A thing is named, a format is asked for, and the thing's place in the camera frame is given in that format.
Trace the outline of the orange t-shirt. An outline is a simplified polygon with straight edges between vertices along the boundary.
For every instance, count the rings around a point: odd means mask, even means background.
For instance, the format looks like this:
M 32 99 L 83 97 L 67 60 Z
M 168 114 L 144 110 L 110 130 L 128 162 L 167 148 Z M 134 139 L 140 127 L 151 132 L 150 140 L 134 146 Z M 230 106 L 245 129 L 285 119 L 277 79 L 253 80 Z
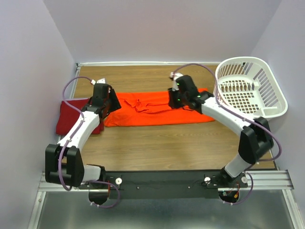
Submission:
M 213 122 L 214 119 L 188 107 L 172 109 L 164 92 L 117 93 L 121 109 L 104 121 L 106 127 L 154 126 Z

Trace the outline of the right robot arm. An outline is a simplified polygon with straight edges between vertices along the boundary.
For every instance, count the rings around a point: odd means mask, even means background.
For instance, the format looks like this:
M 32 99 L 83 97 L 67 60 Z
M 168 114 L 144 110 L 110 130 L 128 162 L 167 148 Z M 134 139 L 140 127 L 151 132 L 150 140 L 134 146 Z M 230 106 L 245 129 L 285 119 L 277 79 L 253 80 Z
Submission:
M 242 172 L 257 163 L 274 146 L 265 118 L 244 118 L 241 112 L 221 106 L 212 93 L 199 92 L 189 75 L 171 73 L 170 79 L 173 85 L 168 93 L 172 109 L 187 106 L 215 119 L 239 136 L 237 155 L 214 178 L 217 184 L 230 187 Z

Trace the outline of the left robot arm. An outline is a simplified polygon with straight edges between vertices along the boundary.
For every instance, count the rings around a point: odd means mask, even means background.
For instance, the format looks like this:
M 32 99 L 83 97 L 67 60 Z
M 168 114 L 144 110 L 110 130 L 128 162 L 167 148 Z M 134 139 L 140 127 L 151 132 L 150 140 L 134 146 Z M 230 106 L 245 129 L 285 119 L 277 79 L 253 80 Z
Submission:
M 106 181 L 104 167 L 84 165 L 81 151 L 94 129 L 111 112 L 121 108 L 115 90 L 109 84 L 96 82 L 92 97 L 82 109 L 67 105 L 79 113 L 79 118 L 64 138 L 46 147 L 45 179 L 61 184 L 66 190 L 84 182 L 102 188 Z

